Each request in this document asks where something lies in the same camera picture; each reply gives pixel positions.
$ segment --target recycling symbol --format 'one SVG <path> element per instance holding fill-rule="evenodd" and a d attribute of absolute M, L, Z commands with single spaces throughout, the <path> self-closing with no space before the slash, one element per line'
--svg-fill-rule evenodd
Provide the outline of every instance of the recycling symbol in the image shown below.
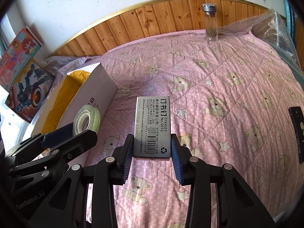
<path fill-rule="evenodd" d="M 163 154 L 164 154 L 164 153 L 166 153 L 166 152 L 167 152 L 167 149 L 166 149 L 166 148 L 164 148 L 164 147 L 162 147 L 162 148 L 161 148 L 161 153 L 163 153 Z"/>

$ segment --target barcode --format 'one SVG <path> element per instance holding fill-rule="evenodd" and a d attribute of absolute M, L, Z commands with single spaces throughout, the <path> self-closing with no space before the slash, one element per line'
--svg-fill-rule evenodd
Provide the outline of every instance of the barcode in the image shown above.
<path fill-rule="evenodd" d="M 147 153 L 156 154 L 156 128 L 147 128 Z"/>

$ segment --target pink quilt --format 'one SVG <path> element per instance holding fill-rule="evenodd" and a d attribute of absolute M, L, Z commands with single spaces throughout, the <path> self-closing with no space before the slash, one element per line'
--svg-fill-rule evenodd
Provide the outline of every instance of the pink quilt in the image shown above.
<path fill-rule="evenodd" d="M 204 31 L 178 32 L 131 42 L 90 63 L 99 61 L 119 90 L 87 165 L 110 156 L 134 132 L 137 96 L 168 95 L 171 132 L 181 145 L 208 164 L 231 163 L 272 216 L 288 205 L 304 180 L 288 108 L 303 109 L 304 94 L 267 43 L 252 34 L 210 42 Z M 175 179 L 171 160 L 133 159 L 126 184 L 114 187 L 118 226 L 184 228 L 189 191 Z"/>

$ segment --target black remote control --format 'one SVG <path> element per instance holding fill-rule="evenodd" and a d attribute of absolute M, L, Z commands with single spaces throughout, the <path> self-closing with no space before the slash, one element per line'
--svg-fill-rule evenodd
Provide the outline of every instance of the black remote control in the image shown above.
<path fill-rule="evenodd" d="M 295 136 L 297 138 L 298 153 L 300 163 L 304 162 L 304 116 L 301 107 L 289 107 L 288 109 L 293 128 L 295 131 Z"/>

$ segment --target glass jar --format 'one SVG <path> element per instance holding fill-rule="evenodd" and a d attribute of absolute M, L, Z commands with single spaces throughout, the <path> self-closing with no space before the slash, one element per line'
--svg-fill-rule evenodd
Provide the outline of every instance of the glass jar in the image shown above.
<path fill-rule="evenodd" d="M 206 29 L 206 38 L 215 41 L 218 39 L 216 6 L 210 3 L 202 4 L 204 12 L 204 24 Z"/>

